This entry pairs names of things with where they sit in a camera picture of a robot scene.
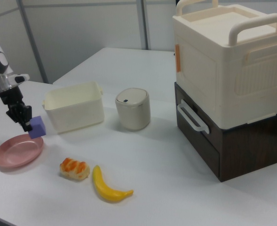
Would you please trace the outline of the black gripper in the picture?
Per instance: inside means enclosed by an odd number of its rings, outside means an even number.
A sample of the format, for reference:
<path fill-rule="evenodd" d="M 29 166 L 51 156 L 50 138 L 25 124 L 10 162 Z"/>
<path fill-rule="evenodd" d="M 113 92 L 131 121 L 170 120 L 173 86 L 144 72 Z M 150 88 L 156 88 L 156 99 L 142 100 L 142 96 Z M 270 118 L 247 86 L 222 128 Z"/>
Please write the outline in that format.
<path fill-rule="evenodd" d="M 33 130 L 31 125 L 32 107 L 23 102 L 23 95 L 18 86 L 0 92 L 3 104 L 8 106 L 6 114 L 15 122 L 22 124 L 24 132 Z"/>

